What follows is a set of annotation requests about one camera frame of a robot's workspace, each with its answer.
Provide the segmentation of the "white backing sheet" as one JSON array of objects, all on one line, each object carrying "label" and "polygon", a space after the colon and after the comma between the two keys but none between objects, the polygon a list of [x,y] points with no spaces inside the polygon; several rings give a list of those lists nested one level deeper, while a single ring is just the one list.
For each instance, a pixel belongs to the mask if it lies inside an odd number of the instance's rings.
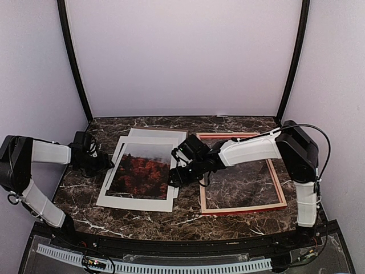
[{"label": "white backing sheet", "polygon": [[[131,128],[128,134],[129,136],[134,137],[154,137],[154,138],[177,138],[178,144],[182,143],[186,137],[188,136],[188,130],[179,130],[172,128],[145,128],[145,127],[134,127]],[[117,146],[112,156],[112,162],[116,166],[117,157],[120,154],[122,149],[122,141],[118,140]],[[107,186],[107,183],[110,181],[110,177],[112,174],[112,169],[108,170],[106,173],[106,177],[104,179],[104,186]],[[179,194],[179,189],[175,188],[173,198],[177,198]]]}]

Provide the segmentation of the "white mat with photo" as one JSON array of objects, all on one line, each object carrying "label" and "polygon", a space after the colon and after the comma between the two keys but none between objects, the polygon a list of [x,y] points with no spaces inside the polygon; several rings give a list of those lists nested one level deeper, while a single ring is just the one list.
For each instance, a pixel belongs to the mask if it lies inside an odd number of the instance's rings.
[{"label": "white mat with photo", "polygon": [[175,188],[168,184],[176,166],[178,138],[121,136],[97,206],[133,211],[172,212]]}]

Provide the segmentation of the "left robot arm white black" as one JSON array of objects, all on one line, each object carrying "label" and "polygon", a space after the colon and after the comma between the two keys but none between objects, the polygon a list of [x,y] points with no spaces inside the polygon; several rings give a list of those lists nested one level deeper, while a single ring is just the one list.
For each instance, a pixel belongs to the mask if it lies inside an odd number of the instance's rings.
[{"label": "left robot arm white black", "polygon": [[8,201],[21,203],[36,218],[50,227],[60,229],[58,239],[68,249],[80,245],[80,235],[74,232],[72,217],[58,208],[35,184],[33,163],[71,165],[87,178],[114,168],[114,163],[101,152],[96,139],[84,131],[76,132],[73,142],[61,145],[27,136],[8,135],[1,145],[1,187]]}]

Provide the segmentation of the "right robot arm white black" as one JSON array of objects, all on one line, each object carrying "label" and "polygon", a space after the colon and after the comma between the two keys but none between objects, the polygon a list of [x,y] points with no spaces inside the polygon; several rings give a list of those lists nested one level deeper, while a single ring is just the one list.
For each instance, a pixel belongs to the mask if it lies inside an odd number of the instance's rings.
[{"label": "right robot arm white black", "polygon": [[317,220],[317,197],[324,173],[324,169],[319,168],[319,147],[304,131],[305,127],[324,133],[316,126],[287,120],[283,126],[263,134],[219,140],[212,147],[197,136],[189,135],[171,152],[177,162],[186,164],[170,170],[168,184],[182,187],[237,164],[282,159],[297,196],[297,225],[300,228],[291,234],[291,243],[302,248],[313,238],[311,228]]}]

